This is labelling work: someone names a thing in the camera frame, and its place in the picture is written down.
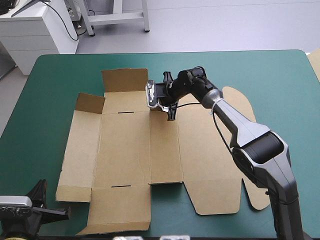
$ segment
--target cardboard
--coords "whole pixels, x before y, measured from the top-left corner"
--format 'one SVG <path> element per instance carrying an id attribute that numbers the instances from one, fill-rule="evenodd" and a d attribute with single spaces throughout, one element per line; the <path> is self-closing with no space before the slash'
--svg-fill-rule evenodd
<path id="1" fill-rule="evenodd" d="M 307 57 L 314 70 L 316 77 L 320 81 L 320 48 L 310 53 Z"/>
<path id="2" fill-rule="evenodd" d="M 102 72 L 104 97 L 80 93 L 73 114 L 56 192 L 57 201 L 90 202 L 80 235 L 147 230 L 151 186 L 184 182 L 200 215 L 236 213 L 242 179 L 251 205 L 269 204 L 236 167 L 209 114 L 200 105 L 179 108 L 176 121 L 146 105 L 146 69 Z M 223 88 L 225 99 L 252 121 L 239 91 Z M 179 104 L 195 102 L 187 95 Z M 227 139 L 231 134 L 218 120 Z"/>

